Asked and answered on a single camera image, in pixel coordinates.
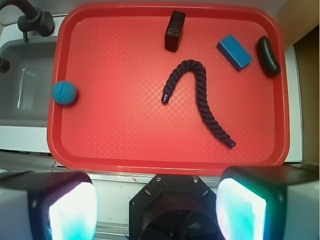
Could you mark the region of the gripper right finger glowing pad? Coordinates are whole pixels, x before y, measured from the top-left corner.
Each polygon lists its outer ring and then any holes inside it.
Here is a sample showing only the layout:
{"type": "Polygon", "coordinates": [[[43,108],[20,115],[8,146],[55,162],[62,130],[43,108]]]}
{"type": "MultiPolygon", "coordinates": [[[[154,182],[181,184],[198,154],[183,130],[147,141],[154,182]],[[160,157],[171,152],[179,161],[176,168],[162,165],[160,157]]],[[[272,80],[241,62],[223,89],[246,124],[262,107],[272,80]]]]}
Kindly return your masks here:
{"type": "Polygon", "coordinates": [[[215,208],[226,240],[318,240],[319,167],[230,166],[221,175],[215,208]]]}

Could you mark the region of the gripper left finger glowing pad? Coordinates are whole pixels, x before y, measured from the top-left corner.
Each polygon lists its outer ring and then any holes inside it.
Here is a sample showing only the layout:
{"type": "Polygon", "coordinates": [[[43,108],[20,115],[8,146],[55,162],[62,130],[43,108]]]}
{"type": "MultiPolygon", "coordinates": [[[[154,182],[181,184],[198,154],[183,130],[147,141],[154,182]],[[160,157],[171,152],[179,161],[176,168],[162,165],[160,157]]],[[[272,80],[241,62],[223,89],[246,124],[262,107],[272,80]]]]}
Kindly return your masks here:
{"type": "Polygon", "coordinates": [[[92,240],[98,213],[97,189],[85,172],[0,173],[2,240],[92,240]]]}

